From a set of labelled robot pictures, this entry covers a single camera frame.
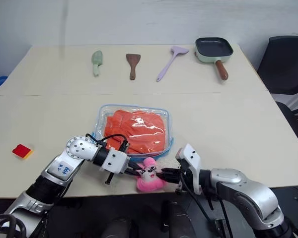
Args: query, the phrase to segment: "plastic bag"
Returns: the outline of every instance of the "plastic bag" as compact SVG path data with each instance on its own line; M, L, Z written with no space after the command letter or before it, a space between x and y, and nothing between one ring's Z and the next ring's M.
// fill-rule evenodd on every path
M158 158L170 150L173 138L169 112L158 108L108 104L100 108L95 132L96 139L111 134L124 134L131 146L127 154L133 160ZM123 139L113 137L108 146L116 149Z

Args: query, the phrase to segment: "black chair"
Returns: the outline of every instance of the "black chair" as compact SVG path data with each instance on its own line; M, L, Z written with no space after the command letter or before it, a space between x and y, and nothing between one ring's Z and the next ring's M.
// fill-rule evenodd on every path
M298 138L298 120L295 117L294 113L285 104L280 102L276 103Z
M269 38L257 73L270 93L298 93L298 36Z

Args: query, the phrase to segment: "wooden pan handle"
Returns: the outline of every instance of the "wooden pan handle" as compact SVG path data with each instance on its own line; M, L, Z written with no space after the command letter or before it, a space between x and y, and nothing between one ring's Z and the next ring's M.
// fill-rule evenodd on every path
M227 80L228 79L228 73L227 73L227 70L224 68L224 65L223 65L222 61L220 61L220 60L216 61L215 65L218 68L221 79L222 80Z

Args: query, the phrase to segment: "pink plush toy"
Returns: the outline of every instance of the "pink plush toy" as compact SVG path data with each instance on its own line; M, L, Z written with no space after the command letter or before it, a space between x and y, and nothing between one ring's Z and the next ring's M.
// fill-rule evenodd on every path
M166 181L158 178L156 175L156 161L148 157L144 159L144 165L139 165L142 170L137 170L140 177L137 178L137 188L140 191L150 192L161 189L165 186Z

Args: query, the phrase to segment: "black cable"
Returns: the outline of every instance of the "black cable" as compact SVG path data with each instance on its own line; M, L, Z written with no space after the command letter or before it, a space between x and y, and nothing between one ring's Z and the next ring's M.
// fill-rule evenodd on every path
M121 136L121 137L124 138L124 140L127 140L126 136L124 136L123 134L112 134L112 135L109 135L109 136L106 136L106 137L102 138L100 141L104 141L104 140L107 140L107 139L109 139L111 137L115 137L115 136Z
M6 222L9 222L6 238L13 238L15 233L16 218L10 214L0 214L0 226Z
M56 200L56 202L54 203L55 205L59 203L59 201L64 197L64 195L67 193L68 189L70 188L71 183L73 182L73 180L69 183L69 185L67 185L67 187L62 191L61 195L58 197L58 199Z
M16 218L16 224L20 228L20 238L26 238L26 228L24 223L20 219Z
M231 229L230 224L229 224L229 220L228 220L228 216L227 216L227 213L226 213L226 209L225 209L223 200L219 196L218 196L218 200L220 201L220 204L221 204L221 207L222 207L222 211L223 211L223 214L224 214L224 217L225 217L225 221L226 221L226 224L227 224L229 236L231 238L233 238L233 232L232 232L232 229Z
M201 212L203 213L203 215L205 216L205 218L208 220L208 222L210 224L212 224L212 220L210 219L210 217L208 216L208 214L206 213L206 211L204 210L202 204L199 202L199 200L196 198L196 196L193 194L193 192L189 189L188 185L186 184L184 178L183 178L183 174L180 173L180 180L184 186L184 188L188 191L188 193L190 194L190 196L193 198L193 200L196 202L196 204L198 205L198 207L200 208Z
M91 134L88 134L88 133L87 133L85 136L91 138L91 139L92 139L93 141L95 141L96 143L99 142L99 140L95 139Z
M49 234L48 230L46 229L47 223L48 223L48 219L46 218L44 221L43 229L41 230L41 233L40 233L40 236L42 235L41 238L45 238L45 237L49 238L50 237L50 234Z

